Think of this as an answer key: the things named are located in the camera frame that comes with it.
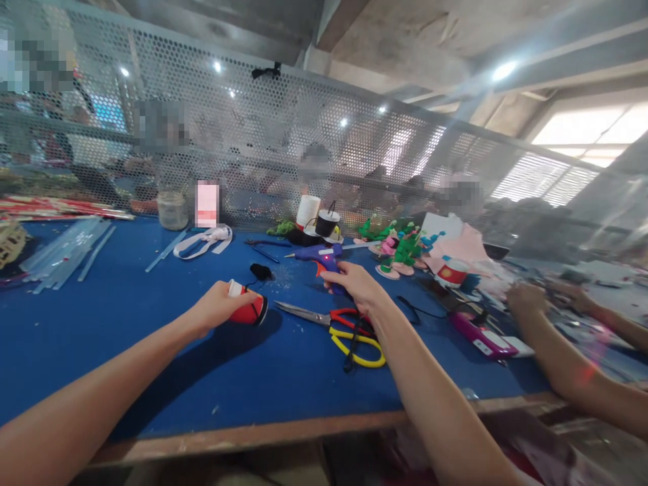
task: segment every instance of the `ceiling light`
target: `ceiling light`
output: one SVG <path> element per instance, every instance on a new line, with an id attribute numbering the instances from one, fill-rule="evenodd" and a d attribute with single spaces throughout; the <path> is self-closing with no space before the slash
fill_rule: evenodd
<path id="1" fill-rule="evenodd" d="M 493 81 L 503 80 L 504 78 L 508 77 L 517 67 L 518 64 L 515 61 L 502 64 L 493 72 Z"/>

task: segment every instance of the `hand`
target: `hand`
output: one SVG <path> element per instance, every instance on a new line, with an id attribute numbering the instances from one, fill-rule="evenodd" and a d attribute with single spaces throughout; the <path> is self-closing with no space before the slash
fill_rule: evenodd
<path id="1" fill-rule="evenodd" d="M 224 281 L 214 283 L 211 289 L 200 298 L 194 306 L 185 312 L 187 323 L 194 327 L 198 338 L 206 336 L 214 327 L 227 321 L 234 311 L 244 305 L 252 304 L 257 296 L 245 293 L 236 297 L 229 297 L 227 292 L 230 285 Z"/>
<path id="2" fill-rule="evenodd" d="M 557 281 L 549 282 L 547 286 L 569 297 L 572 307 L 583 314 L 591 314 L 598 307 L 598 304 L 581 287 Z"/>
<path id="3" fill-rule="evenodd" d="M 374 308 L 380 302 L 392 302 L 385 289 L 376 282 L 369 272 L 360 265 L 349 262 L 339 262 L 337 267 L 341 273 L 327 272 L 320 273 L 326 281 L 324 285 L 332 293 L 331 283 L 340 284 L 347 289 L 347 292 L 353 297 L 362 314 L 367 314 L 370 309 Z"/>
<path id="4" fill-rule="evenodd" d="M 545 313 L 549 310 L 549 303 L 545 298 L 545 291 L 540 287 L 528 283 L 515 283 L 506 292 L 506 300 L 509 308 L 513 311 L 538 310 Z"/>

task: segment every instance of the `glue gun trigger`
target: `glue gun trigger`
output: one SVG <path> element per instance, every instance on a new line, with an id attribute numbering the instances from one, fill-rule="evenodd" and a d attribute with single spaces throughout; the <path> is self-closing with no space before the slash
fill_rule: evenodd
<path id="1" fill-rule="evenodd" d="M 315 277 L 319 277 L 319 274 L 322 273 L 323 271 L 326 271 L 326 268 L 324 268 L 324 265 L 322 265 L 320 262 L 316 261 L 317 264 L 317 273 L 315 274 Z"/>

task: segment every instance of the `white ribbon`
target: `white ribbon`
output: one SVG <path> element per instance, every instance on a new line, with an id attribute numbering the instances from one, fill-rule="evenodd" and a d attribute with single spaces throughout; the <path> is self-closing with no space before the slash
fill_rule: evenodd
<path id="1" fill-rule="evenodd" d="M 173 248 L 173 255 L 175 257 L 178 257 L 181 260 L 190 260 L 192 258 L 199 257 L 200 255 L 205 253 L 210 246 L 214 245 L 215 243 L 218 243 L 219 241 L 222 241 L 223 243 L 217 246 L 216 248 L 214 248 L 212 253 L 221 254 L 230 245 L 233 235 L 234 233 L 232 232 L 232 229 L 227 225 L 225 227 L 209 228 L 204 233 L 197 234 L 195 236 L 192 236 L 191 238 L 187 238 L 186 240 L 178 243 Z M 201 240 L 206 243 L 202 246 L 202 248 L 199 251 L 189 256 L 180 256 L 181 252 L 185 251 L 194 243 Z"/>

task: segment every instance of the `hot glue gun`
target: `hot glue gun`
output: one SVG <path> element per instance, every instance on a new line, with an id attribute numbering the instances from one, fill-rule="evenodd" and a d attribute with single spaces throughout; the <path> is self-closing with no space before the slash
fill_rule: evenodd
<path id="1" fill-rule="evenodd" d="M 315 274 L 315 277 L 319 277 L 319 274 L 323 271 L 334 271 L 336 273 L 340 273 L 340 270 L 338 269 L 338 261 L 336 260 L 336 258 L 342 254 L 343 250 L 348 250 L 350 248 L 362 248 L 363 246 L 374 246 L 380 243 L 382 242 L 376 241 L 351 244 L 346 246 L 342 246 L 340 243 L 334 243 L 332 245 L 307 246 L 305 248 L 300 248 L 299 250 L 295 251 L 295 253 L 286 255 L 284 258 L 294 257 L 297 260 L 312 260 L 316 262 L 317 274 Z M 331 286 L 331 289 L 333 290 L 333 293 L 335 295 L 345 294 L 344 287 L 337 283 L 334 283 Z"/>

